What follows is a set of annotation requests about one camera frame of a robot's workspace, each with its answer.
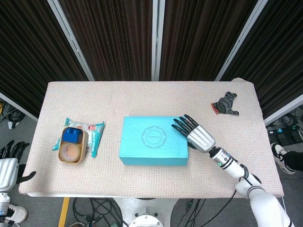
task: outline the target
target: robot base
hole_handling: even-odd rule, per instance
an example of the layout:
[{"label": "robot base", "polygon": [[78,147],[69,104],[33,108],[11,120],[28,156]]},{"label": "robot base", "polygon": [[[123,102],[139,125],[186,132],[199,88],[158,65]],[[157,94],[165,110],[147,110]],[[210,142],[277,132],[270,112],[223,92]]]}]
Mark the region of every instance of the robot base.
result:
[{"label": "robot base", "polygon": [[170,216],[178,201],[178,199],[114,199],[121,209],[123,220],[129,224],[129,227],[170,227]]}]

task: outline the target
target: robotic arm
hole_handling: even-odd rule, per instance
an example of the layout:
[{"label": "robotic arm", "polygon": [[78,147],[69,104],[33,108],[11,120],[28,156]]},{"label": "robotic arm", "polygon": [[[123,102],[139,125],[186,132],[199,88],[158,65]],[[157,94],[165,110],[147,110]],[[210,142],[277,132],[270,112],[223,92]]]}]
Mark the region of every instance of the robotic arm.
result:
[{"label": "robotic arm", "polygon": [[247,167],[223,148],[215,146],[215,139],[201,125],[188,115],[174,121],[180,126],[172,125],[184,135],[190,147],[202,153],[209,153],[210,158],[232,178],[240,178],[236,185],[238,193],[250,200],[250,206],[259,227],[294,227],[289,216],[279,201],[272,194],[267,193],[261,186],[261,181],[251,174]]},{"label": "robotic arm", "polygon": [[5,222],[7,216],[10,201],[8,192],[15,184],[28,181],[36,174],[32,172],[29,176],[22,177],[25,164],[19,165],[23,151],[29,143],[19,142],[10,151],[13,144],[12,140],[0,150],[0,223]]}]

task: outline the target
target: blue gift box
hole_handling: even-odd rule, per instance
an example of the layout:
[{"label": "blue gift box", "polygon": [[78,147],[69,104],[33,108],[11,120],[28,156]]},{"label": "blue gift box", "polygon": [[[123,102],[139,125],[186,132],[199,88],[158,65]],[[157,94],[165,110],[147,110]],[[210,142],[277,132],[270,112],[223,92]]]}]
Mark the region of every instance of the blue gift box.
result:
[{"label": "blue gift box", "polygon": [[119,157],[125,165],[186,166],[187,140],[172,128],[176,117],[125,117]]}]

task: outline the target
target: table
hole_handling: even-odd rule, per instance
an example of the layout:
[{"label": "table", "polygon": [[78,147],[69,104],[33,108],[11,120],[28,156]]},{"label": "table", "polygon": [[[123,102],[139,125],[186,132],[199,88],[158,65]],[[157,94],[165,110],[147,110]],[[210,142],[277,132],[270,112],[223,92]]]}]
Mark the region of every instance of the table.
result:
[{"label": "table", "polygon": [[[239,116],[216,115],[211,108],[227,91],[238,95],[233,110]],[[254,86],[242,79],[49,83],[24,174],[37,173],[20,185],[19,192],[59,197],[231,197],[238,180],[231,179],[208,154],[191,148],[184,167],[124,166],[119,159],[124,116],[183,114],[192,116],[213,135],[217,146],[257,175],[267,192],[284,195]],[[52,147],[66,117],[86,123],[105,121],[96,158],[86,155],[78,165],[59,161]]]}]

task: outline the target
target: snack package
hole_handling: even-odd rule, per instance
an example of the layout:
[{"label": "snack package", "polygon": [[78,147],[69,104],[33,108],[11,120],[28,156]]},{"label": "snack package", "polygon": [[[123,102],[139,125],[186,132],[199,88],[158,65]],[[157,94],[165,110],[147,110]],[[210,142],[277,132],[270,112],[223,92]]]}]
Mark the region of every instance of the snack package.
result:
[{"label": "snack package", "polygon": [[[69,118],[66,118],[64,127],[70,126],[74,128],[80,128],[86,131],[89,135],[89,140],[86,147],[86,152],[91,153],[92,157],[96,157],[98,146],[101,140],[102,132],[104,129],[104,122],[100,124],[84,124],[79,122],[73,122]],[[60,140],[58,139],[57,143],[53,147],[53,150],[58,150],[60,146]]]}]

